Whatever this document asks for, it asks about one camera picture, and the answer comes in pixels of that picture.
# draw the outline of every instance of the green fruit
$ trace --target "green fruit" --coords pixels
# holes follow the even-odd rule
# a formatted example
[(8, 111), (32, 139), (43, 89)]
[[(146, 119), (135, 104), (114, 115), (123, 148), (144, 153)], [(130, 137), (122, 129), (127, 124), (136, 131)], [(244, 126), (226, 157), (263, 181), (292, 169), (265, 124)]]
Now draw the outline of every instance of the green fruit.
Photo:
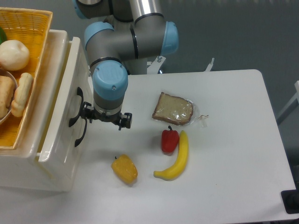
[(7, 37), (4, 30), (0, 27), (0, 44), (2, 44), (4, 41), (7, 41)]

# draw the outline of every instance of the plastic bag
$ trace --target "plastic bag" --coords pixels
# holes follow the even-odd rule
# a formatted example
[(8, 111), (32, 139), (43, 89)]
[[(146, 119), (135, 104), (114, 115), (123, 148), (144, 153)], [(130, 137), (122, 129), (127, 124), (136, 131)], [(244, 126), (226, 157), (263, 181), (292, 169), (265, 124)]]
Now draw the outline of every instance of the plastic bag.
[(173, 125), (189, 125), (194, 121), (202, 120), (199, 108), (189, 99), (173, 96), (161, 92), (152, 118), (165, 121)]

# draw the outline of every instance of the yellow basket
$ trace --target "yellow basket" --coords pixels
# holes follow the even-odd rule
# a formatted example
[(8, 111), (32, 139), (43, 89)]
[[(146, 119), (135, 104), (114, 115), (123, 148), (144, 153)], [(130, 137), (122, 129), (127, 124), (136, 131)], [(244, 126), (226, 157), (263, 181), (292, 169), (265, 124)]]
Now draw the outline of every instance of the yellow basket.
[(19, 81), (21, 74), (30, 73), (34, 77), (31, 92), (27, 100), (27, 106), (22, 118), (10, 115), (0, 126), (0, 149), (16, 149), (22, 134), (26, 129), (27, 115), (30, 113), (31, 105), (36, 89), (36, 79), (40, 69), (47, 35), (52, 22), (52, 12), (0, 7), (0, 27), (4, 30), (8, 40), (21, 41), (30, 52), (28, 65), (19, 71), (12, 71), (12, 75)]

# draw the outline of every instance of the banana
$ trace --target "banana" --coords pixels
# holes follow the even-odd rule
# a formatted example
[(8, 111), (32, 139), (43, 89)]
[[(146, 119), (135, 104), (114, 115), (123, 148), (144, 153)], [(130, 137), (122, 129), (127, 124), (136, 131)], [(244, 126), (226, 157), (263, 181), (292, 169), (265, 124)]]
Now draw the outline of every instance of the banana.
[(181, 131), (179, 135), (178, 157), (175, 163), (163, 171), (154, 171), (156, 178), (161, 178), (167, 181), (178, 177), (185, 169), (188, 161), (189, 143), (188, 136), (185, 131)]

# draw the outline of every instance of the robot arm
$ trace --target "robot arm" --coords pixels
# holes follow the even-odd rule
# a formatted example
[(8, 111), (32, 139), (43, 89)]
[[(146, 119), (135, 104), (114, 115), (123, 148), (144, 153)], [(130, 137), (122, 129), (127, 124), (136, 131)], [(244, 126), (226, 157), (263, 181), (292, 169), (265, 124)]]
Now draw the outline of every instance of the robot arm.
[(94, 110), (87, 113), (92, 114), (88, 119), (130, 128), (132, 115), (121, 114), (128, 86), (128, 73), (122, 62), (175, 52), (177, 28), (173, 22), (164, 20), (159, 0), (73, 0), (73, 3), (81, 17), (114, 13), (116, 19), (129, 21), (131, 17), (134, 21), (127, 30), (114, 30), (109, 23), (95, 22), (84, 34), (94, 88)]

